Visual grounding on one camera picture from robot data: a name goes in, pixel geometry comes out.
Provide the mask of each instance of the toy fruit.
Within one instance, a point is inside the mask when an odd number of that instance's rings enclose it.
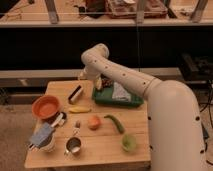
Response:
[[[132,134],[125,134],[122,138],[122,147],[127,152],[135,150],[137,144],[136,139]]]
[[[97,115],[93,115],[88,119],[88,127],[91,130],[96,130],[100,127],[101,120]]]
[[[114,122],[114,124],[117,127],[117,129],[118,129],[118,131],[119,131],[120,134],[123,134],[125,132],[125,129],[124,129],[123,125],[120,123],[120,121],[115,116],[113,116],[113,115],[106,115],[106,116],[104,116],[104,118],[111,119]]]
[[[91,109],[88,107],[77,106],[77,105],[72,105],[72,107],[70,107],[68,110],[71,113],[87,113],[91,111]]]

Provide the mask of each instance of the wooden table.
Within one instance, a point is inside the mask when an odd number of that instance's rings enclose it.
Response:
[[[68,112],[70,104],[67,97],[81,85],[84,89],[83,95],[77,101],[77,105],[90,107],[90,113],[71,114]],[[46,94],[51,94],[60,100],[61,109],[68,114],[65,125],[58,127],[54,133],[56,144],[54,151],[45,153],[37,149],[27,152],[26,168],[49,168],[65,166],[82,166],[97,164],[128,164],[141,163],[147,166],[150,161],[148,127],[146,104],[138,108],[125,108],[97,105],[91,100],[93,85],[90,81],[58,81],[50,82]],[[87,127],[87,120],[91,115],[98,115],[102,125],[96,131],[91,131]],[[133,153],[125,152],[121,147],[123,135],[119,134],[115,125],[110,119],[103,118],[106,114],[116,116],[126,129],[126,133],[134,134],[137,140],[137,150]],[[65,144],[72,136],[74,123],[80,120],[81,129],[78,137],[82,140],[81,153],[74,157],[64,156]],[[41,121],[36,124],[35,130],[41,126]]]

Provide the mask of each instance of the banana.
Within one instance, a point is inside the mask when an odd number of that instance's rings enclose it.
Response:
[[[72,107],[70,107],[69,112],[71,113],[87,113],[90,112],[91,109],[88,107],[84,107],[84,106],[77,106],[77,105],[73,105]]]

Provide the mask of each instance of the white object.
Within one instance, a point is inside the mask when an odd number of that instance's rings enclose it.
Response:
[[[98,44],[82,54],[82,75],[100,73],[148,101],[152,171],[207,171],[200,112],[195,95],[185,84],[110,62],[109,50]]]
[[[49,152],[52,152],[54,148],[55,148],[55,137],[52,136],[50,142],[47,145],[41,147],[39,150],[49,153]]]
[[[122,85],[117,82],[114,82],[114,89],[112,93],[112,99],[122,100],[122,101],[131,101],[131,94],[129,94]]]

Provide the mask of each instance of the brown object on shelf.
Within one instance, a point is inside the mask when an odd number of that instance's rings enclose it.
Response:
[[[137,3],[117,5],[116,0],[106,1],[106,11],[111,18],[135,18]],[[167,7],[160,0],[147,0],[145,18],[165,18],[168,13]]]

